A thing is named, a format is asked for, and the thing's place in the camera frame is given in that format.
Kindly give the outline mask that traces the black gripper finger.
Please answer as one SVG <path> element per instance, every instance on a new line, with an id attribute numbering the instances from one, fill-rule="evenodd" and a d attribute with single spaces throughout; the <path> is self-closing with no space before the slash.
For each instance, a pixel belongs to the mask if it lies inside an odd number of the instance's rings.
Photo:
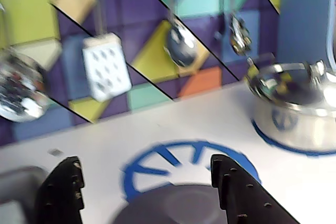
<path id="1" fill-rule="evenodd" d="M 235 160 L 211 156 L 212 186 L 228 223 L 295 224 L 298 221 Z"/>
<path id="2" fill-rule="evenodd" d="M 35 199 L 35 223 L 82 224 L 84 209 L 81 163 L 78 156 L 61 161 L 43 181 Z"/>

